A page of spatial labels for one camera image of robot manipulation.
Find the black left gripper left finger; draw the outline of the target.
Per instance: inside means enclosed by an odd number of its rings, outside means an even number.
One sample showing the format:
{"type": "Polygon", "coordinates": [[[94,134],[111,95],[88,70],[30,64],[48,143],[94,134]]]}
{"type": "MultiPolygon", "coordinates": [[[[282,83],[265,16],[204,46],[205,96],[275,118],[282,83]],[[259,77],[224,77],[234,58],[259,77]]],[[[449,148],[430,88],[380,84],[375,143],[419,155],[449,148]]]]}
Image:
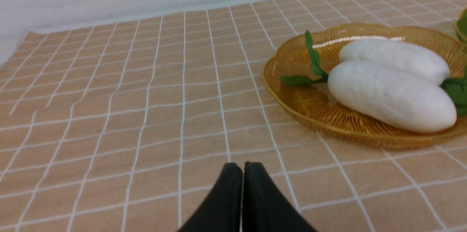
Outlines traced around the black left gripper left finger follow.
{"type": "Polygon", "coordinates": [[[243,172],[225,163],[215,185],[180,232],[238,232],[242,205],[243,172]]]}

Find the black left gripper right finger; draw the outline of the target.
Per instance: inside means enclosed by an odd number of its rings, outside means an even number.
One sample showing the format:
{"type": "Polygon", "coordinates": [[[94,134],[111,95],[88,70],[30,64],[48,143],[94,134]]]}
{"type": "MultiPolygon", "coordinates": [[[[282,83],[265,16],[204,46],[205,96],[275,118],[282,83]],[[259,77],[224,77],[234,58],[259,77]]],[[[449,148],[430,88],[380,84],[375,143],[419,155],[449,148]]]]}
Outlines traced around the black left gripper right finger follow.
{"type": "Polygon", "coordinates": [[[246,162],[242,208],[244,232],[315,232],[280,192],[263,164],[246,162]]]}

